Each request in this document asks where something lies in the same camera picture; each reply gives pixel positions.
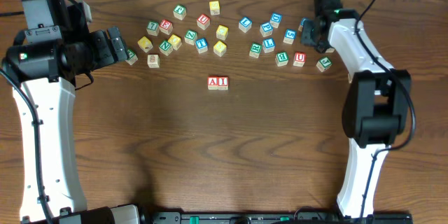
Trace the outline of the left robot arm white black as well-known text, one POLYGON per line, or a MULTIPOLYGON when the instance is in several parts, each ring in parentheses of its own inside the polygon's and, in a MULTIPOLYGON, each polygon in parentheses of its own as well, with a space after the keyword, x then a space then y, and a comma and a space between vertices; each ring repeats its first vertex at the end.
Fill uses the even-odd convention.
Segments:
POLYGON ((117 27, 52 25, 17 34, 1 72, 13 86, 22 128, 21 223, 140 223, 134 204, 88 209, 74 148, 76 76, 128 58, 117 27))

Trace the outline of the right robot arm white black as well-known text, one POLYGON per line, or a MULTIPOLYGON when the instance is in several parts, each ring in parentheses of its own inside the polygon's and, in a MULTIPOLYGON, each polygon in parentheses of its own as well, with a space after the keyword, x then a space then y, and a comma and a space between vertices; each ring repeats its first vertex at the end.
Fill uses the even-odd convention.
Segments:
POLYGON ((394 141, 416 116, 410 98, 411 77, 389 64, 365 33, 354 9, 336 7, 302 21, 302 44, 320 53, 335 51, 348 71, 349 91, 342 109, 342 128, 349 139, 349 158, 337 206, 345 219, 364 221, 374 213, 375 190, 394 141))

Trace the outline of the red A block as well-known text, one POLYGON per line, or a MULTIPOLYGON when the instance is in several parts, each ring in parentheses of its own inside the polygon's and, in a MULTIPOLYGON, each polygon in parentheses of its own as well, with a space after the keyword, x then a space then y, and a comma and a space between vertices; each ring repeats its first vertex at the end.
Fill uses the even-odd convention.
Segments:
POLYGON ((218 77, 217 76, 209 76, 207 78, 207 88, 209 90, 217 90, 218 89, 218 77))

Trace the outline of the red I block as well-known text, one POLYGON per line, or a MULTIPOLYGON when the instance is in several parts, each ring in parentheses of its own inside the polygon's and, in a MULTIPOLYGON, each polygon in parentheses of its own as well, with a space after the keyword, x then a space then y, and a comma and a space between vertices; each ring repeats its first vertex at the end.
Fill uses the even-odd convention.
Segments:
POLYGON ((227 76, 218 77, 218 90, 228 90, 229 78, 227 76))

